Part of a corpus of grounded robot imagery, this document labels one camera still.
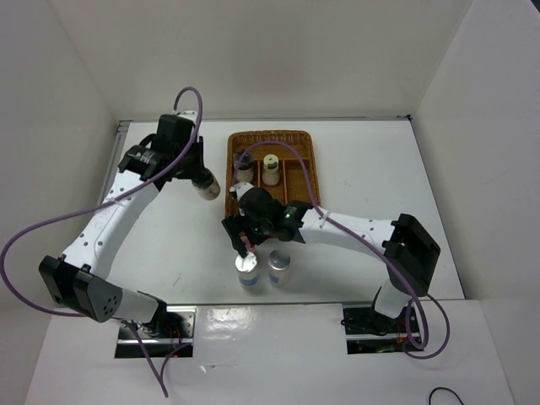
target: white table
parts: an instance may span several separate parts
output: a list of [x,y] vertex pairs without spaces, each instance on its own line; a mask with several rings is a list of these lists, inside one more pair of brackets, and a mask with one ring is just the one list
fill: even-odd
[[[157,122],[132,123],[123,152],[156,127]],[[267,241],[259,248],[262,269],[272,249],[287,249],[294,270],[289,284],[275,289],[263,279],[262,289],[250,294],[238,283],[235,251],[220,223],[227,139],[234,132],[263,129],[300,129],[312,136],[324,208],[374,219],[416,216],[442,250],[430,293],[440,299],[463,298],[408,121],[205,121],[200,132],[205,164],[217,176],[222,194],[205,202],[190,181],[166,184],[118,252],[110,281],[170,304],[371,301],[387,278],[385,267],[334,246]]]
[[[513,404],[480,304],[442,305],[452,335],[431,360],[347,355],[338,304],[199,307],[193,357],[168,365],[168,400],[144,359],[113,359],[115,322],[53,317],[26,405],[425,404],[436,386],[457,391],[467,405]],[[425,309],[435,349],[444,322],[432,303]],[[442,392],[433,404],[457,400]]]

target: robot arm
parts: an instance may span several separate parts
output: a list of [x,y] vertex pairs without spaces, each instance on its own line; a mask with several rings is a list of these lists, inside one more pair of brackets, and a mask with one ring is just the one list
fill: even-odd
[[[157,132],[126,152],[105,201],[116,201],[122,193],[162,171],[186,147],[192,127],[193,122],[186,118],[161,116]],[[57,303],[97,322],[112,317],[135,321],[154,334],[174,323],[171,317],[175,315],[167,312],[164,301],[106,281],[116,254],[139,215],[165,183],[173,179],[190,179],[206,199],[218,196],[219,186],[212,172],[204,167],[202,137],[159,181],[98,211],[60,257],[43,259],[40,274]]]
[[[324,209],[325,215],[321,216],[309,203],[293,201],[285,207],[266,190],[249,183],[235,184],[230,194],[238,200],[239,213],[224,219],[222,224],[241,256],[246,255],[246,247],[240,239],[240,234],[244,233],[253,245],[274,237],[282,241],[325,243],[376,257],[365,245],[327,222],[331,217],[387,257],[419,297],[428,293],[440,248],[415,217],[402,213],[394,221],[362,219]],[[376,296],[374,309],[395,319],[411,297],[393,273],[388,273],[389,280]]]

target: wicker basket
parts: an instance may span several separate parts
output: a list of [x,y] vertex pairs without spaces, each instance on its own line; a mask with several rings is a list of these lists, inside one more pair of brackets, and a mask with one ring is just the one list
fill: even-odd
[[[246,149],[254,143],[261,141],[281,141],[292,146],[298,151],[310,173],[310,182],[317,203],[321,204],[319,196],[319,183],[313,154],[311,136],[304,131],[249,131],[233,133],[229,137],[227,147],[227,190],[232,185],[234,173],[234,154]],[[304,174],[300,162],[287,148],[280,145],[262,145],[250,151],[253,156],[253,186],[268,190],[272,197],[278,199],[283,205],[289,201],[304,201],[310,203],[310,195],[305,184]],[[279,172],[281,178],[276,186],[267,186],[261,180],[262,160],[267,154],[275,154],[279,158]],[[236,200],[227,196],[225,198],[225,216],[229,217],[238,212]]]

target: wall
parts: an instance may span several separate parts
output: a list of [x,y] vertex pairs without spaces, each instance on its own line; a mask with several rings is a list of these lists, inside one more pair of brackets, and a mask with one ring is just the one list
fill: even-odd
[[51,0],[116,118],[413,112],[470,0]]
[[483,308],[518,404],[540,366],[540,13],[474,0],[413,127],[466,293]]
[[[0,50],[3,246],[25,226],[96,202],[116,124],[47,1],[3,2]],[[8,272],[26,296],[51,307],[38,264],[81,225],[53,225],[13,247]],[[48,323],[0,286],[2,403],[24,401]]]

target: brown tray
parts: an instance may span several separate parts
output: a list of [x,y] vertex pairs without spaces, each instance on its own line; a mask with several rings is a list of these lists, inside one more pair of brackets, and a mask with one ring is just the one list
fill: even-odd
[[[229,137],[227,146],[227,190],[230,189],[233,180],[234,153],[261,141],[285,142],[298,151],[310,173],[310,183],[317,203],[321,205],[313,143],[310,134],[305,131],[248,131],[233,133]],[[253,186],[268,190],[272,197],[278,199],[283,205],[287,205],[293,200],[311,202],[300,162],[290,150],[280,145],[262,145],[254,148],[250,153],[254,161]],[[275,154],[279,159],[281,178],[276,186],[266,186],[261,180],[262,160],[267,154]],[[236,200],[227,195],[225,197],[225,216],[229,217],[237,212],[238,204]]]

